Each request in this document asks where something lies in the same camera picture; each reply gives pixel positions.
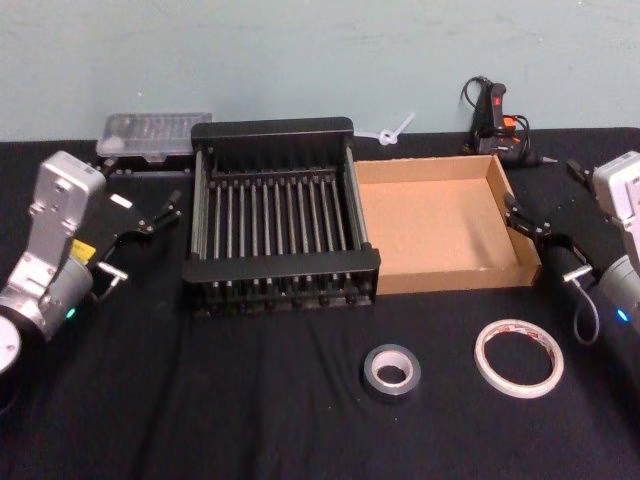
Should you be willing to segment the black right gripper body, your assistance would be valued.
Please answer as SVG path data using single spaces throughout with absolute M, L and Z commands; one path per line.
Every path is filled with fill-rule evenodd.
M 592 255 L 570 235 L 551 233 L 541 243 L 541 290 L 548 296 L 573 296 L 574 281 L 590 293 L 597 288 L 601 272 Z

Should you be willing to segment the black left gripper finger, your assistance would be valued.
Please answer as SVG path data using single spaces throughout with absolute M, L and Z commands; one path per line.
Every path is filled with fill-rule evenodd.
M 99 168 L 100 173 L 105 178 L 105 186 L 103 188 L 103 192 L 106 193 L 108 189 L 109 178 L 112 174 L 114 174 L 118 170 L 118 165 L 121 161 L 120 157 L 109 157 L 107 158 Z
M 145 220 L 140 223 L 139 230 L 146 235 L 152 235 L 166 228 L 175 226 L 182 216 L 182 212 L 179 209 L 181 196 L 182 194 L 179 190 L 174 190 L 150 220 Z

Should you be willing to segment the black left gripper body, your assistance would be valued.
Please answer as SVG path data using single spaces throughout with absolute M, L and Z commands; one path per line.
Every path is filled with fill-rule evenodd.
M 145 233 L 139 230 L 145 221 L 132 201 L 119 194 L 109 194 L 99 201 L 73 239 L 73 260 L 82 285 L 81 296 L 108 296 L 129 274 L 116 267 L 111 257 L 130 243 L 144 243 Z

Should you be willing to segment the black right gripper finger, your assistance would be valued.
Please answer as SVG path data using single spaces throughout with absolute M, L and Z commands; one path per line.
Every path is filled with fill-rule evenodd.
M 551 235 L 550 224 L 536 223 L 512 193 L 505 193 L 503 201 L 506 208 L 504 219 L 509 228 L 526 236 L 534 243 L 543 243 Z
M 578 161 L 570 159 L 566 163 L 569 176 L 588 191 L 593 191 L 593 171 L 583 167 Z

